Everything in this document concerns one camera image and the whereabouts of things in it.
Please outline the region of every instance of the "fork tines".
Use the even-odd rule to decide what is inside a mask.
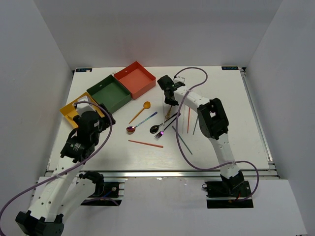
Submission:
[[[163,135],[163,131],[158,132],[158,134],[156,134],[154,137],[155,137],[156,139],[159,139],[160,137],[162,137],[162,135]]]

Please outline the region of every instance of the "green tray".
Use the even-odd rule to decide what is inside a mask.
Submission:
[[[110,113],[114,113],[131,100],[129,90],[112,75],[89,88],[87,92],[98,104],[103,103]]]

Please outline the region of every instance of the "blue spoon handle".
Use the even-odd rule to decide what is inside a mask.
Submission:
[[[146,122],[148,119],[150,119],[151,117],[154,117],[156,114],[157,114],[158,112],[154,112],[152,115],[150,115],[148,118],[146,118],[144,121],[142,121],[142,122],[140,122],[139,124],[137,124],[136,126],[135,126],[135,128],[136,127],[138,127],[139,125],[141,125],[143,122]]]

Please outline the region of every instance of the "orange spoon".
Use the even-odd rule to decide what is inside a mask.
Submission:
[[[137,116],[140,115],[140,113],[144,111],[144,109],[149,109],[150,107],[151,107],[151,103],[150,103],[150,102],[145,102],[145,103],[143,103],[143,108],[141,109],[140,112],[138,112],[138,114],[136,114],[136,115],[134,116],[134,118],[132,118],[132,120],[129,122],[129,124],[130,124],[134,119],[136,119]]]

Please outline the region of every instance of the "orange box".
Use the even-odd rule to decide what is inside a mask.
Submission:
[[[130,91],[132,99],[137,99],[156,85],[155,76],[137,61],[114,76]]]
[[[60,112],[63,114],[63,116],[66,118],[66,120],[72,125],[73,128],[77,128],[78,125],[76,124],[76,122],[73,121],[73,118],[78,115],[78,113],[76,112],[73,104],[75,102],[78,101],[79,98],[87,96],[89,98],[89,100],[95,104],[97,104],[93,98],[87,93],[85,92],[84,94],[82,94],[81,96],[79,96],[77,99],[73,100],[72,102],[70,102],[69,104],[67,104],[66,106],[62,107],[60,109]],[[98,107],[94,106],[94,109],[97,111],[97,113],[101,116],[104,117],[103,112],[101,112],[101,110]]]

